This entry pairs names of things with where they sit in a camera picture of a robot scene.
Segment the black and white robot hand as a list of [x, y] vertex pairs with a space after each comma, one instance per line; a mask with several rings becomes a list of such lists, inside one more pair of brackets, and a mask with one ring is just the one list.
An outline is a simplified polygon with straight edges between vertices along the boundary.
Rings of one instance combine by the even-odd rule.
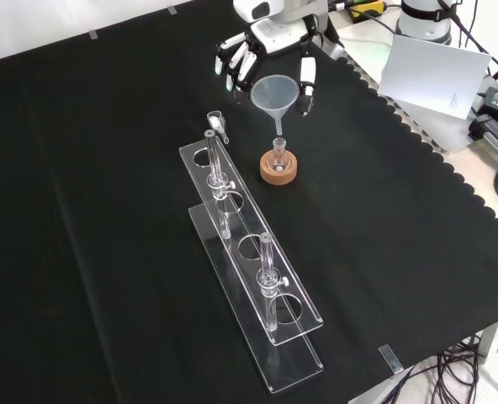
[[300, 52], [299, 96], [296, 108], [306, 116], [314, 102], [316, 62], [310, 43], [342, 43], [329, 13], [342, 11], [348, 1], [234, 1], [236, 14], [248, 29], [216, 46], [215, 74], [225, 76], [226, 90], [252, 89], [262, 61]]

